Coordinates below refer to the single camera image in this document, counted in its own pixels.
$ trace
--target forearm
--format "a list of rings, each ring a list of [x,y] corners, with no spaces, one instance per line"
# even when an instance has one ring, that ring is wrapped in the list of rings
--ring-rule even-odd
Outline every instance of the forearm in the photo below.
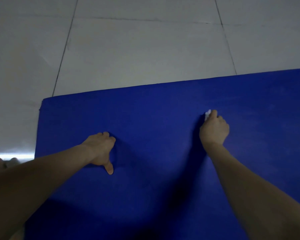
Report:
[[[83,146],[37,158],[0,172],[0,239],[9,238],[69,177],[84,167]]]
[[[222,187],[250,239],[300,239],[300,204],[237,161],[222,145],[209,144]]]

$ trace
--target light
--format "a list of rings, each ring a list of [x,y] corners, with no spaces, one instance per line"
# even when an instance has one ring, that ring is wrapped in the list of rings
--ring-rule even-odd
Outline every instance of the light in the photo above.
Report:
[[[0,154],[2,160],[10,160],[11,158],[16,157],[19,160],[30,161],[35,158],[34,154]]]

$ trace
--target gray floor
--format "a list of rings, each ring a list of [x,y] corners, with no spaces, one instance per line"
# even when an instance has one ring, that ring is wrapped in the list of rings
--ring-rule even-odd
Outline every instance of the gray floor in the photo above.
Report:
[[[293,68],[300,0],[0,0],[0,154],[46,97]]]

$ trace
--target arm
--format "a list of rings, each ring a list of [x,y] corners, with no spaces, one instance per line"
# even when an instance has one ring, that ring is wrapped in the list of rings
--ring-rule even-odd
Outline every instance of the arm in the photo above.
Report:
[[[251,240],[300,239],[300,204],[234,158],[223,142],[229,125],[213,110],[200,128],[228,201]]]
[[[104,165],[112,174],[109,152],[115,141],[108,132],[98,133],[81,145],[1,171],[0,239],[8,239],[55,189],[85,165]]]

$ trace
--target blue gym mat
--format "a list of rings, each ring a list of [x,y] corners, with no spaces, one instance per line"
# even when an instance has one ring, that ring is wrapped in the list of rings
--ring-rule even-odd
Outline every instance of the blue gym mat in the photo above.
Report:
[[[247,239],[200,144],[208,109],[230,125],[225,147],[300,202],[300,69],[85,92],[43,100],[35,156],[108,131],[114,174],[78,171],[26,239]]]

